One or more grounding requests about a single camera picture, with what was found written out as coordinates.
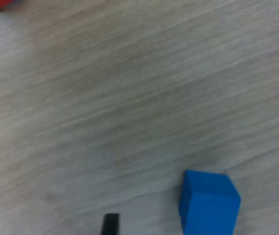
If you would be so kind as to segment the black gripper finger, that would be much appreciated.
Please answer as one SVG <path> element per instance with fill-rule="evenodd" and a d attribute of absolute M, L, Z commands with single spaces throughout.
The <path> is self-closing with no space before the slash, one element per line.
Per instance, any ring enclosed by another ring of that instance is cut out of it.
<path fill-rule="evenodd" d="M 103 217 L 101 235 L 119 235 L 119 214 L 106 213 Z"/>

